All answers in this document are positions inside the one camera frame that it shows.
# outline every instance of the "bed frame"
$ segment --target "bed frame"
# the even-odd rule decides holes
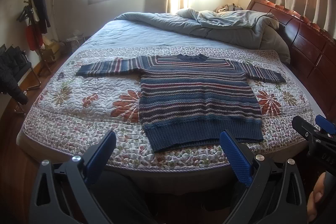
[[[333,37],[305,16],[267,0],[251,0],[248,10],[272,13],[291,55],[290,70],[307,88],[327,119],[336,121],[336,45]]]

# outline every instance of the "metal screw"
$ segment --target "metal screw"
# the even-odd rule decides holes
[[[293,159],[288,159],[287,162],[288,162],[290,165],[294,165],[294,164],[295,164],[295,160],[293,160]]]
[[[73,156],[72,158],[71,158],[71,160],[72,161],[80,161],[81,160],[81,156],[80,155],[76,155],[76,156]]]
[[[46,165],[49,164],[49,160],[43,160],[43,161],[41,162],[41,164],[42,164],[43,166],[46,166]]]
[[[263,155],[260,155],[260,154],[256,155],[255,158],[258,161],[263,161],[265,159],[265,157]]]

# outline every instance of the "quilted bedspread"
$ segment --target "quilted bedspread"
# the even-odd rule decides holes
[[[138,120],[140,83],[128,77],[76,77],[81,65],[115,57],[139,55],[198,55],[227,58],[281,73],[286,83],[275,85],[248,80],[262,112],[261,143],[248,143],[255,153],[276,152],[304,139],[291,126],[295,115],[315,124],[311,105],[273,50],[233,50],[206,47],[133,47],[83,50],[55,74],[27,114],[22,130],[30,139],[73,155],[84,153],[108,130],[117,135],[109,165],[130,169],[183,172],[228,165],[219,145],[189,147],[153,153]]]

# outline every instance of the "orange flower pattern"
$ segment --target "orange flower pattern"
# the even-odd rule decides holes
[[[83,98],[83,107],[88,107],[91,105],[91,101],[98,100],[98,94],[93,93],[86,98]]]
[[[111,117],[122,116],[124,122],[139,122],[139,101],[141,92],[127,91],[128,95],[120,96],[121,101],[113,103],[117,108],[111,112]]]
[[[261,113],[263,115],[269,114],[270,116],[276,116],[280,114],[281,107],[280,103],[278,102],[278,98],[274,96],[273,93],[268,94],[267,92],[258,90],[260,93],[257,95],[257,98],[260,98],[261,100],[258,101],[259,105],[262,106]]]

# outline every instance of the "hand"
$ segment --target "hand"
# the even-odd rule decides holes
[[[313,221],[317,216],[317,210],[315,204],[320,201],[324,192],[324,178],[326,173],[324,172],[320,175],[317,180],[313,192],[310,193],[308,204],[307,204],[307,214],[308,214],[308,222]]]

